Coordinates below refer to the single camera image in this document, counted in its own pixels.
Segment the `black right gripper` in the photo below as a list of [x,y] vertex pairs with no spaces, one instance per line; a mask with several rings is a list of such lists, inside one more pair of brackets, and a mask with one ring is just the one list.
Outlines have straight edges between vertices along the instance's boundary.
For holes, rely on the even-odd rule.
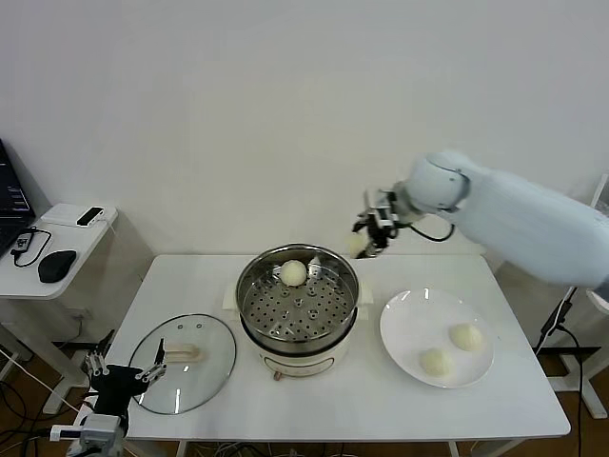
[[363,258],[373,258],[383,253],[394,238],[394,228],[399,222],[394,208],[394,194],[383,189],[368,189],[364,193],[365,210],[357,216],[353,232],[366,230],[368,243]]

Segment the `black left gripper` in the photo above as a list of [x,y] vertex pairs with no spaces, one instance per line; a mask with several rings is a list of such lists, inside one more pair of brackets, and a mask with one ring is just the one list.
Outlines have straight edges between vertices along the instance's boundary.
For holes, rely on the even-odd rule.
[[85,363],[92,388],[97,392],[93,411],[104,415],[126,415],[130,400],[145,393],[148,383],[163,376],[167,369],[165,339],[161,338],[154,363],[143,371],[140,368],[106,364],[106,354],[115,330],[112,329],[88,352]]

